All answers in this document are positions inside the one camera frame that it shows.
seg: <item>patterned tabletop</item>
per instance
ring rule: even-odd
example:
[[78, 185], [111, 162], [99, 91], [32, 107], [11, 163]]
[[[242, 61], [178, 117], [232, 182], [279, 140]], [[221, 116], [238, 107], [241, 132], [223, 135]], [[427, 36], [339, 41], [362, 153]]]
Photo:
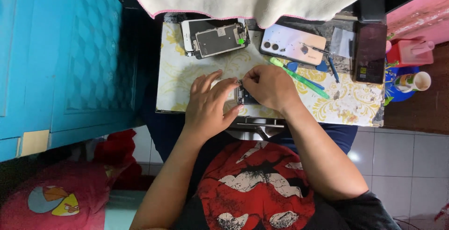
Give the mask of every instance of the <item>patterned tabletop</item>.
[[[185, 56], [180, 24], [164, 22], [159, 67], [159, 84], [156, 109], [158, 112], [185, 112], [190, 86], [195, 78], [223, 70], [221, 78], [243, 78], [252, 67], [269, 64], [268, 56], [259, 53], [262, 32], [250, 31], [251, 44], [245, 49], [196, 59]], [[324, 99], [294, 80], [301, 100], [318, 122], [382, 126], [384, 119], [384, 86], [358, 84], [351, 75], [340, 74], [340, 83], [325, 72], [298, 68], [298, 74], [321, 84], [330, 99]], [[235, 92], [231, 92], [224, 111], [237, 105]], [[240, 116], [278, 118], [280, 113], [261, 105], [245, 105]]]

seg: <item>beige tape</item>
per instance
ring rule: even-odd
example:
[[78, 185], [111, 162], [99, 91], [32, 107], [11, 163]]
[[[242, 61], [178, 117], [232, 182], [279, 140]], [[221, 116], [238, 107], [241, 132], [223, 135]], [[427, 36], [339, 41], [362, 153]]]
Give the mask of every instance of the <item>beige tape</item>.
[[41, 153], [47, 150], [50, 130], [23, 133], [22, 153], [20, 156]]

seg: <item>blue quilted panel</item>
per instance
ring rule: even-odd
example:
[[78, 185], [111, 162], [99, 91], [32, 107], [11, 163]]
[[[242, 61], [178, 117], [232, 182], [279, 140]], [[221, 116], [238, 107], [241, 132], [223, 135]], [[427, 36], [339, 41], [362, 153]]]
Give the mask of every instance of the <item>blue quilted panel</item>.
[[119, 51], [118, 0], [76, 0], [66, 113], [132, 110], [136, 65]]

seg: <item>black smartphone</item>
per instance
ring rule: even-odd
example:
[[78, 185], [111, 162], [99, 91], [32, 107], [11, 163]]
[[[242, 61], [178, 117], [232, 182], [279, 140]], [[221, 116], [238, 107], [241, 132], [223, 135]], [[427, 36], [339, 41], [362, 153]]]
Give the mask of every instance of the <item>black smartphone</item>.
[[365, 84], [384, 83], [386, 43], [386, 25], [360, 23], [357, 35], [354, 81]]

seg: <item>angry birds pillow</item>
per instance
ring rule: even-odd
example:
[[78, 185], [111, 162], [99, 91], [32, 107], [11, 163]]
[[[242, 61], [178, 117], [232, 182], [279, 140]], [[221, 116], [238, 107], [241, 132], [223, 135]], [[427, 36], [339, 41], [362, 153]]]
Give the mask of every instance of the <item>angry birds pillow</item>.
[[62, 161], [26, 181], [0, 210], [0, 229], [103, 229], [110, 187], [123, 168]]

